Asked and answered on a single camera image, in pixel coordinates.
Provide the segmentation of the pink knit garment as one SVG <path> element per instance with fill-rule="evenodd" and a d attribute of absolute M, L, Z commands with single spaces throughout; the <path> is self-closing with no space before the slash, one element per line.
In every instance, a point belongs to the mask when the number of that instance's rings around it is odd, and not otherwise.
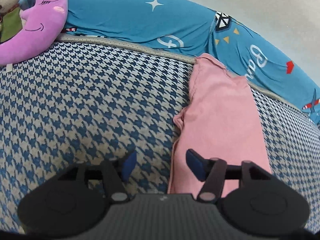
<path fill-rule="evenodd" d="M 247 80 L 232 75 L 209 54 L 197 57 L 189 80 L 190 103 L 173 122 L 180 136 L 173 144 L 169 193 L 197 196 L 203 183 L 186 163 L 186 151 L 229 165 L 250 160 L 271 171 L 259 112 Z"/>

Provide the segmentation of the blue houndstooth bed sheet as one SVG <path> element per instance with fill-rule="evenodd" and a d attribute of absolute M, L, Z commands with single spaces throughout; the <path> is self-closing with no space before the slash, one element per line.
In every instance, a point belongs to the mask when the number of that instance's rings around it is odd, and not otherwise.
<path fill-rule="evenodd" d="M 57 42 L 1 69 L 1 239 L 319 239 L 319 128 L 278 96 L 251 88 L 269 172 L 310 207 L 310 237 L 242 232 L 217 206 L 169 193 L 171 154 L 196 58 L 102 44 Z M 25 234 L 22 198 L 73 164 L 99 165 L 136 151 L 124 188 L 92 228 L 69 237 Z"/>

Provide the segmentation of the pink moon plush pillow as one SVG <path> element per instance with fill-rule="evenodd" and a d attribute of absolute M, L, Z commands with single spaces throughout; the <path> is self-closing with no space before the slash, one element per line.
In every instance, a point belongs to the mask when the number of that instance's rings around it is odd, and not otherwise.
<path fill-rule="evenodd" d="M 35 0 L 20 13 L 25 24 L 13 38 L 1 44 L 1 65 L 16 64 L 47 50 L 63 30 L 68 0 Z"/>

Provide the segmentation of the beige bunny plush toy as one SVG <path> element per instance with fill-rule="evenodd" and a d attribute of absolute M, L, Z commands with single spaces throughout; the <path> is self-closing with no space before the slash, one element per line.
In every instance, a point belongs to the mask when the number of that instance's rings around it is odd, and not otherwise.
<path fill-rule="evenodd" d="M 22 30 L 20 0 L 1 0 L 1 43 L 13 38 Z"/>

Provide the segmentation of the blue printed long pillow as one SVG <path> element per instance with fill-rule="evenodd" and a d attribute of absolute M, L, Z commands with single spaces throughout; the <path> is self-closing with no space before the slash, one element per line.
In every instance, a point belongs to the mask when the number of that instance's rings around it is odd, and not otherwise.
<path fill-rule="evenodd" d="M 231 16 L 188 0 L 68 0 L 64 30 L 153 49 L 210 54 L 319 123 L 319 87 L 290 57 Z"/>

